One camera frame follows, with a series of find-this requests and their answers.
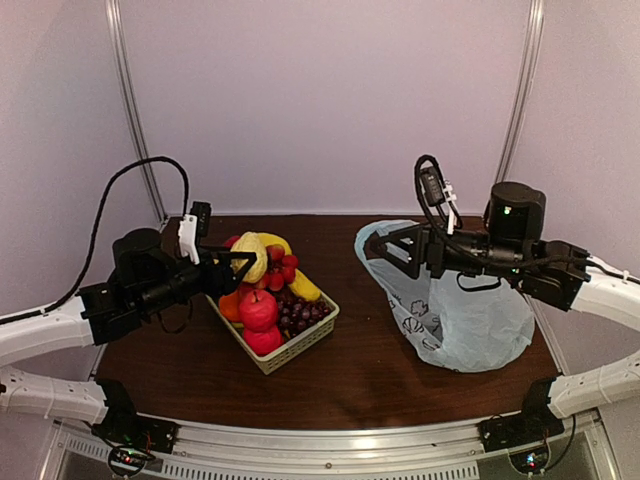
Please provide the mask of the red lychee bunch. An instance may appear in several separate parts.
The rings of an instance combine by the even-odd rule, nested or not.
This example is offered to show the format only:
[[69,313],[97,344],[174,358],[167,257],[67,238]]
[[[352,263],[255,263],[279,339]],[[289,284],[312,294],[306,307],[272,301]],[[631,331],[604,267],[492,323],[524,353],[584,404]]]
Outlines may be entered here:
[[299,260],[293,253],[288,253],[281,244],[267,246],[266,252],[267,269],[255,284],[255,287],[278,293],[295,280]]

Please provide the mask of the light blue plastic bag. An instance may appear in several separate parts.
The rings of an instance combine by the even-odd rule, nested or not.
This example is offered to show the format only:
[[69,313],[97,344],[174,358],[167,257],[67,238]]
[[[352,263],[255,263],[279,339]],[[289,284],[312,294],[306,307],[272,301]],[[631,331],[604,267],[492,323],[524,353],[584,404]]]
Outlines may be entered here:
[[523,296],[506,284],[486,291],[466,292],[456,274],[433,279],[422,267],[414,280],[382,258],[369,258],[370,238],[411,220],[375,221],[355,236],[354,250],[369,275],[381,287],[400,333],[425,363],[461,373],[503,368],[531,345],[534,313]]

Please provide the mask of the beige perforated plastic basket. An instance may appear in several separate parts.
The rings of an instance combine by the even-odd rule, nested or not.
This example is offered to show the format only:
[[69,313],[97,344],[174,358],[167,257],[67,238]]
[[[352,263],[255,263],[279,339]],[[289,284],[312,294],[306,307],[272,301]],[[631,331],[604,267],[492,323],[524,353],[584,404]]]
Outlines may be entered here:
[[[290,290],[289,285],[286,285],[284,289],[278,293],[272,293],[269,290],[265,291],[273,295],[275,299],[282,292],[295,295]],[[316,344],[318,341],[322,340],[324,337],[332,333],[332,331],[334,330],[335,319],[339,313],[339,307],[324,292],[322,292],[321,298],[329,303],[329,305],[333,308],[333,311],[315,326],[305,330],[292,339],[287,339],[281,333],[284,340],[283,345],[266,356],[256,355],[245,343],[243,339],[243,332],[246,328],[243,326],[241,321],[239,323],[230,322],[222,316],[218,309],[219,300],[210,300],[209,304],[213,308],[216,315],[221,319],[223,325],[231,332],[234,339],[249,355],[252,361],[264,374],[269,375],[314,344]]]

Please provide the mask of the dark red fruit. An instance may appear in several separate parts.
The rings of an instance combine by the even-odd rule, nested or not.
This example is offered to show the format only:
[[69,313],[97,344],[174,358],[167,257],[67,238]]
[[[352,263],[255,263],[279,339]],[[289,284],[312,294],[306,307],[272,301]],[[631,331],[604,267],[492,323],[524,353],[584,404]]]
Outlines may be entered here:
[[234,235],[229,237],[223,244],[223,246],[227,249],[231,249],[235,243],[238,242],[238,240],[240,239],[239,235]]

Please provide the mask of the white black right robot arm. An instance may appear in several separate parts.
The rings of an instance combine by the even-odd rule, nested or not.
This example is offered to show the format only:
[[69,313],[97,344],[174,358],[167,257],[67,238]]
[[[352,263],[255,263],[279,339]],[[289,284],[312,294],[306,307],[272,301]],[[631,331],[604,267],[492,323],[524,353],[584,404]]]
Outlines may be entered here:
[[[439,279],[490,276],[519,293],[562,311],[597,315],[639,332],[639,279],[585,249],[541,240],[546,197],[518,182],[500,182],[490,193],[484,232],[446,233],[426,212],[427,224],[379,235],[371,250],[412,279],[421,267]],[[605,404],[639,396],[639,349],[633,355],[582,374],[532,385],[527,408],[513,419],[519,440],[535,440],[551,424]]]

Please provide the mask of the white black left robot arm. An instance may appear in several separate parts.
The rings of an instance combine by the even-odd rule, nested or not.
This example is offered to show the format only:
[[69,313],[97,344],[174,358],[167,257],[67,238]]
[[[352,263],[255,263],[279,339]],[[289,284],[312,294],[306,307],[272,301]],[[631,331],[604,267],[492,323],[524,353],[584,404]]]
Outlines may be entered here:
[[78,382],[29,374],[14,363],[74,347],[119,340],[152,317],[194,296],[232,293],[256,263],[253,252],[190,244],[175,259],[150,228],[134,230],[113,244],[109,279],[86,286],[59,306],[1,320],[1,410],[66,418],[105,426],[123,444],[137,442],[144,424],[117,381]]

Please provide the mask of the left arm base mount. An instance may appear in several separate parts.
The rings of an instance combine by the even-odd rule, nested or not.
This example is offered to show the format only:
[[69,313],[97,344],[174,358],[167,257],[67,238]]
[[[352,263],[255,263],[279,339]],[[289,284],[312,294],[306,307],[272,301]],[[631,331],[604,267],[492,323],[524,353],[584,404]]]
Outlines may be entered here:
[[91,433],[108,447],[107,465],[117,476],[130,478],[174,450],[178,425],[138,413],[125,387],[115,380],[97,380],[107,408],[99,423],[87,423]]

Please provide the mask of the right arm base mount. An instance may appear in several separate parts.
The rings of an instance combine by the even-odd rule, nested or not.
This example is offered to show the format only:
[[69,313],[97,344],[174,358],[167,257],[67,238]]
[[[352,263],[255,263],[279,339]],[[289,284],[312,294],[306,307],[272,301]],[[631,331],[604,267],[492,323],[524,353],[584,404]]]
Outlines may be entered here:
[[542,474],[550,464],[550,438],[565,432],[564,422],[549,407],[553,380],[534,382],[518,413],[494,415],[478,424],[484,451],[507,450],[511,466],[520,474]]

